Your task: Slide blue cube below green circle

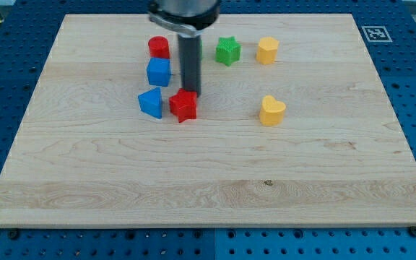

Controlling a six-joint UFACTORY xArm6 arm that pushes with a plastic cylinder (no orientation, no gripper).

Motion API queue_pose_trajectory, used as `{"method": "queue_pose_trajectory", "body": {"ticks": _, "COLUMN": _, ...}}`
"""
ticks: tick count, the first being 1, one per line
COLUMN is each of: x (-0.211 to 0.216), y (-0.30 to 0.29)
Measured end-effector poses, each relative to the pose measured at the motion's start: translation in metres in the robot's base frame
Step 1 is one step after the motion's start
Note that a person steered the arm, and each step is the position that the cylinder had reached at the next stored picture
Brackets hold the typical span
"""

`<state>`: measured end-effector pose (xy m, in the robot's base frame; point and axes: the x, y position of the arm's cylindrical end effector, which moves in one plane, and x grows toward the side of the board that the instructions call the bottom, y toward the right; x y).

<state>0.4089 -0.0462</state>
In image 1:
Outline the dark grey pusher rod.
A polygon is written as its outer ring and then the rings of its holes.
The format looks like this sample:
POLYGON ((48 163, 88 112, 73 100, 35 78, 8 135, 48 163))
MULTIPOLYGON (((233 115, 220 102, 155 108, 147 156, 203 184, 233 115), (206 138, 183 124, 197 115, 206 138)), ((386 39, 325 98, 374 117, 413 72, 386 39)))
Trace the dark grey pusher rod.
POLYGON ((185 91, 202 93, 202 39, 178 35, 178 52, 181 70, 181 86, 185 91))

